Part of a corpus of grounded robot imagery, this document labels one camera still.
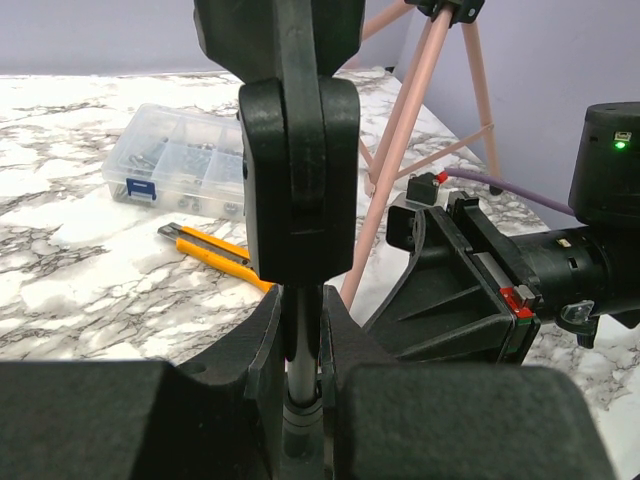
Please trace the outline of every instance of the yellow utility knife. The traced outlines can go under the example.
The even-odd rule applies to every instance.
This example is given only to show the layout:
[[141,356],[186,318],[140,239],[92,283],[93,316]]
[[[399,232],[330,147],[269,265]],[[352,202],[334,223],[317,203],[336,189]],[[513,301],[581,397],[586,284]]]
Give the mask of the yellow utility knife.
[[200,260],[217,270],[241,278],[265,293],[273,286],[272,283],[264,282],[258,278],[256,272],[251,268],[249,252],[242,247],[177,223],[160,227],[158,233],[173,240],[179,252]]

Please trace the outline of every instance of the clear plastic organizer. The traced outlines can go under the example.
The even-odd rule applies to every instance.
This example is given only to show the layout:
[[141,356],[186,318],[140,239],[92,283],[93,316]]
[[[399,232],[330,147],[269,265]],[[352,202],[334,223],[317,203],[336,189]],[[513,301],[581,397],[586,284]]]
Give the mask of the clear plastic organizer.
[[143,105],[102,176],[117,201],[243,219],[242,131],[236,120]]

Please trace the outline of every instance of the gray wall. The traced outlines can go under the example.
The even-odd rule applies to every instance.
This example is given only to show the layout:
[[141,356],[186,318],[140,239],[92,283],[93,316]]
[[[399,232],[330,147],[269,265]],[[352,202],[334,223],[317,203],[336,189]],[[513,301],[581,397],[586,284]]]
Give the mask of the gray wall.
[[[424,24],[424,17],[414,15],[400,78]],[[486,2],[478,25],[507,180],[566,201],[586,107],[640,100],[638,18],[638,0]],[[426,105],[460,137],[477,130],[457,26],[447,38]],[[485,159],[481,143],[473,150]],[[561,214],[534,208],[550,226],[572,224]]]
[[[389,0],[369,0],[370,17]],[[410,18],[367,42],[363,67],[395,65]],[[198,46],[193,0],[2,0],[0,74],[109,75],[217,69]]]

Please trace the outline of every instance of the blue label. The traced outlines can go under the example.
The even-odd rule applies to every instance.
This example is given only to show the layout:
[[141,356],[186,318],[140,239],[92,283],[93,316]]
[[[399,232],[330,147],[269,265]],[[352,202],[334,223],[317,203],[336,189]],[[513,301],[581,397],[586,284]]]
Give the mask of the blue label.
[[156,200],[156,186],[153,182],[145,182],[144,180],[134,180],[127,178],[127,193],[132,196],[147,196],[151,200]]

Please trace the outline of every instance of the marble tabletop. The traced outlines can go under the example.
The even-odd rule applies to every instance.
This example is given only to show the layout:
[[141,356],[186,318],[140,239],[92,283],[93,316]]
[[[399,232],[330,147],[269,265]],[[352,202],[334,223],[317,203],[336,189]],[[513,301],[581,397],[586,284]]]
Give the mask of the marble tabletop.
[[[382,69],[341,75],[358,87],[362,135],[373,150],[400,83]],[[233,116],[239,85],[227,73],[0,78],[0,359],[181,362],[249,315],[257,289],[186,258],[156,234],[177,222],[246,244],[243,224],[116,203],[100,173],[141,104]],[[404,163],[456,141],[423,107]],[[429,168],[445,166],[484,171],[468,149]],[[452,186],[479,196],[505,234],[546,229],[509,194],[492,197],[465,181]],[[360,225],[369,199],[362,178],[359,187]],[[403,188],[406,178],[392,198]],[[385,244],[384,229],[352,308],[360,324],[407,263],[406,253]],[[640,472],[639,346],[639,332],[604,318],[593,350],[545,327],[526,361],[568,373],[583,390],[620,478]]]

